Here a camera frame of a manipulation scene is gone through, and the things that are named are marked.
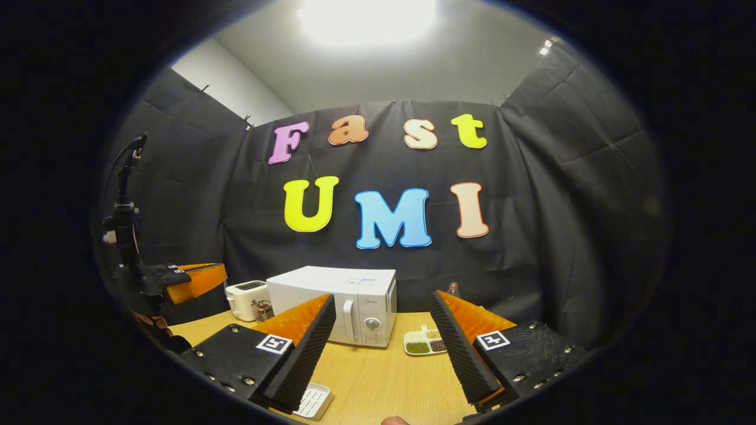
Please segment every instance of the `light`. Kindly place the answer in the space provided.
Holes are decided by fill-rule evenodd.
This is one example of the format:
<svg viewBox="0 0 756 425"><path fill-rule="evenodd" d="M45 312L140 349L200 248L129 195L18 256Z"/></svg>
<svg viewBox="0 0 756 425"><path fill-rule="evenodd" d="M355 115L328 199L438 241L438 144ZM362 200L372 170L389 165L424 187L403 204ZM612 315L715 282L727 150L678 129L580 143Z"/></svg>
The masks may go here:
<svg viewBox="0 0 756 425"><path fill-rule="evenodd" d="M428 29L435 0L310 0L297 13L305 31L327 44L389 44Z"/></svg>

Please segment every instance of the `black backdrop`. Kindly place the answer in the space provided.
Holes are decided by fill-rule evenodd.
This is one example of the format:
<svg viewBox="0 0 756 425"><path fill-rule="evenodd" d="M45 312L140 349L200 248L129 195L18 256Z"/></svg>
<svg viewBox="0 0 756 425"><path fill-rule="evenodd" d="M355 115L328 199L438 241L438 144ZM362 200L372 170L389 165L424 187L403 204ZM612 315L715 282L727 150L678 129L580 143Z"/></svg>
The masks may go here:
<svg viewBox="0 0 756 425"><path fill-rule="evenodd" d="M484 148L460 142L450 121L463 113L483 122ZM331 145L331 124L352 114L365 118L368 138ZM408 119L433 122L438 145L410 149L403 141ZM301 121L310 127L291 160L268 164L273 131ZM545 320L586 347L629 322L661 268L670 228L655 146L617 89L559 43L500 107L386 101L246 127L172 70L144 94L110 157L150 132L130 186L142 211L146 262L223 261L229 284L304 265L395 268L400 312L427 311L433 290L458 281L469 301L515 322ZM303 206L311 216L318 208L313 182L324 175L339 178L329 225L291 230L284 184L311 182ZM483 237L456 235L459 209L449 187L465 181L483 187L490 227ZM379 191L394 209L408 188L429 192L432 243L358 249L354 195ZM219 287L179 306L169 322L225 309Z"/></svg>

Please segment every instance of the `green beans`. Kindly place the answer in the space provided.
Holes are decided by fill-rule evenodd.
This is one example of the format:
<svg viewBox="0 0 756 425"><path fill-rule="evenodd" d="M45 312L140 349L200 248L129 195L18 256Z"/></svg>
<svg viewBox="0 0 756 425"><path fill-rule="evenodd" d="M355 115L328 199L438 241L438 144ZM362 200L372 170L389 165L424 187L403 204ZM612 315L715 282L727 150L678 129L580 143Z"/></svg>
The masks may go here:
<svg viewBox="0 0 756 425"><path fill-rule="evenodd" d="M405 348L407 348L407 351L412 354L425 354L430 352L430 348L428 348L428 344L426 343L407 343Z"/></svg>

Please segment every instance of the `white ceiling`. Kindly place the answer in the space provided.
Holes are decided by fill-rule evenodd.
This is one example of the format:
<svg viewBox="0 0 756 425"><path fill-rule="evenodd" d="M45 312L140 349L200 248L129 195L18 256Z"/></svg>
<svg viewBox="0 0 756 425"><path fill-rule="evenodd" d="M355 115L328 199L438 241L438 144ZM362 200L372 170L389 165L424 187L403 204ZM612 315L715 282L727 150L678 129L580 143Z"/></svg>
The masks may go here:
<svg viewBox="0 0 756 425"><path fill-rule="evenodd" d="M411 42L326 46L304 32L301 4L273 2L215 35L294 113L392 98L501 104L551 36L498 6L436 0L434 24ZM350 30L359 23L345 19Z"/></svg>

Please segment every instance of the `white microwave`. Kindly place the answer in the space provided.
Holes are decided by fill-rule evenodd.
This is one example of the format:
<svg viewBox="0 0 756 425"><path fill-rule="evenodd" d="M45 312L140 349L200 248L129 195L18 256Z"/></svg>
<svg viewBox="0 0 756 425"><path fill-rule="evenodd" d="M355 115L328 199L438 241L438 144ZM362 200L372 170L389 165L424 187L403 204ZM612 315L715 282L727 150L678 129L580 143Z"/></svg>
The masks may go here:
<svg viewBox="0 0 756 425"><path fill-rule="evenodd" d="M273 312L279 314L324 293L336 301L329 341L388 346L396 319L396 270L308 265L268 279Z"/></svg>

